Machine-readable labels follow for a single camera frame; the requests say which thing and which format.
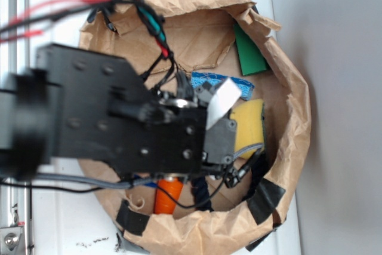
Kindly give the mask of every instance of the orange object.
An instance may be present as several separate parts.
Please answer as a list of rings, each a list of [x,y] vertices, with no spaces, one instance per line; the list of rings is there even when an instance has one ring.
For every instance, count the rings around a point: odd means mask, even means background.
[[[157,184],[161,188],[165,189],[169,194],[171,194],[174,199],[179,199],[183,184],[178,179],[175,179],[172,182],[161,179]],[[154,210],[155,214],[172,214],[174,212],[175,206],[175,202],[169,199],[169,197],[164,192],[159,189],[156,190]]]

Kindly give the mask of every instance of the red wire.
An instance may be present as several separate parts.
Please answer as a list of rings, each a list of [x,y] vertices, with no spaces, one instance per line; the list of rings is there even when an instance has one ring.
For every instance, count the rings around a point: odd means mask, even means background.
[[[22,33],[22,34],[18,34],[18,35],[15,35],[15,36],[11,36],[9,38],[6,38],[6,39],[0,39],[0,44],[1,43],[6,43],[6,42],[9,42],[9,41],[13,41],[13,40],[17,40],[17,39],[20,39],[20,38],[30,38],[30,37],[33,37],[33,36],[38,36],[38,35],[42,35],[43,34],[43,30],[29,30],[25,33]]]
[[[43,7],[46,7],[46,6],[58,4],[58,3],[78,2],[78,5],[80,5],[81,3],[96,4],[96,3],[106,2],[106,1],[109,1],[109,0],[49,0],[49,1],[45,1],[43,3],[40,3],[38,5],[35,5],[33,7],[28,8],[27,10],[25,10],[19,16],[14,17],[10,21],[10,24],[17,24],[17,23],[23,21],[24,19],[28,18],[36,10],[39,10],[39,9],[41,9]],[[43,34],[43,30],[29,30],[29,31],[27,31],[25,33],[22,33],[22,34],[19,34],[19,35],[16,35],[16,36],[12,36],[12,37],[9,37],[7,39],[1,39],[0,38],[0,43],[5,43],[5,42],[8,42],[8,41],[13,41],[13,40],[20,39],[20,38],[30,38],[30,37],[38,36],[38,35],[42,35],[42,34]],[[161,48],[163,56],[165,58],[167,58],[168,55],[169,55],[168,50],[157,39],[155,39],[155,40],[156,40],[156,43],[158,44],[158,46]]]
[[[109,1],[109,0],[49,0],[49,1],[45,1],[43,3],[40,3],[38,5],[35,5],[33,7],[30,7],[29,9],[25,10],[21,15],[14,17],[10,21],[10,24],[16,24],[18,22],[21,22],[25,18],[29,17],[36,10],[39,10],[43,7],[50,6],[50,5],[57,4],[57,3],[80,2],[80,3],[86,3],[86,4],[96,4],[96,3],[105,2],[105,1]]]
[[[159,46],[159,48],[162,50],[163,56],[165,58],[167,58],[168,57],[168,50],[165,47],[163,47],[161,43],[159,43],[158,39],[155,38],[155,41],[156,41],[157,45]]]

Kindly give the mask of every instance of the green card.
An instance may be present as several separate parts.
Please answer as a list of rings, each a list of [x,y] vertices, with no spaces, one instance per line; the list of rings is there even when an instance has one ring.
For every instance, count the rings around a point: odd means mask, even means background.
[[[261,55],[260,50],[243,29],[241,29],[240,25],[235,24],[233,29],[235,30],[236,45],[238,46],[241,72],[243,76],[269,70],[268,63],[263,55]]]

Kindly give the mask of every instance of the wire bundle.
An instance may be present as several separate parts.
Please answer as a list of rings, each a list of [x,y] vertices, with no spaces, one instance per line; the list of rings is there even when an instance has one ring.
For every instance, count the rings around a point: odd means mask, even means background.
[[[55,10],[48,14],[43,14],[40,16],[33,16],[38,10],[42,8],[51,7],[54,4],[65,5],[66,8]],[[174,59],[174,53],[170,50],[165,32],[163,30],[164,18],[155,13],[154,9],[147,5],[144,0],[50,0],[38,4],[36,6],[30,7],[22,14],[13,18],[10,23],[0,29],[0,44],[10,41],[15,41],[22,38],[31,38],[33,36],[42,35],[44,30],[48,29],[35,29],[27,30],[24,33],[15,34],[18,27],[25,27],[30,24],[34,24],[41,21],[50,21],[55,23],[67,16],[81,13],[86,10],[91,10],[91,14],[88,17],[88,21],[92,22],[94,20],[95,14],[98,11],[104,13],[104,19],[106,26],[109,29],[116,32],[114,25],[112,25],[108,16],[114,12],[114,7],[116,4],[131,4],[137,9],[137,14],[143,24],[147,27],[148,32],[155,38],[157,45],[161,49],[161,54],[159,55],[157,61],[155,61],[151,67],[142,75],[144,81],[152,73],[152,70],[161,60],[170,60],[171,67],[166,73],[166,75],[161,79],[155,86],[154,90],[160,90],[160,87],[169,81],[170,76],[174,73],[175,69],[178,70],[178,64]]]

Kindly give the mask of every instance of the screw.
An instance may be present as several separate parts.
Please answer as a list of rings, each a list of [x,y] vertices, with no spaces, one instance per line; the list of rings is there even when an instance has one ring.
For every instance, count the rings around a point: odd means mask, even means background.
[[[72,129],[77,129],[81,126],[81,120],[78,118],[69,118],[67,120],[67,125]]]
[[[14,247],[18,246],[19,238],[15,233],[9,233],[4,238],[5,245],[12,250]]]
[[[77,70],[80,70],[80,71],[83,71],[86,69],[86,63],[82,60],[76,60],[73,62],[73,65],[74,67],[77,69]]]
[[[202,152],[202,161],[206,161],[206,160],[207,160],[207,153]]]
[[[100,131],[107,131],[107,129],[108,129],[107,121],[99,121],[99,122],[97,123],[97,128],[98,128]]]
[[[112,73],[114,73],[114,68],[113,68],[113,65],[111,64],[104,64],[103,67],[102,67],[102,71],[105,75],[111,75]]]
[[[192,150],[190,150],[190,149],[185,149],[182,154],[183,154],[183,157],[185,159],[191,159],[192,158]]]
[[[226,164],[230,164],[232,162],[233,158],[232,156],[230,155],[226,155],[224,158],[223,158],[223,162],[226,163]]]
[[[234,120],[231,119],[231,120],[228,122],[228,128],[229,128],[230,130],[234,130],[234,129],[236,128],[236,126],[237,126],[236,121],[234,121]]]
[[[19,222],[19,215],[16,212],[13,214],[13,222],[14,223]]]
[[[195,134],[195,127],[192,125],[189,125],[188,127],[186,127],[186,133],[192,136],[193,134]]]
[[[143,155],[143,156],[146,156],[146,155],[148,155],[149,154],[149,150],[148,149],[146,149],[146,148],[141,148],[141,155]]]

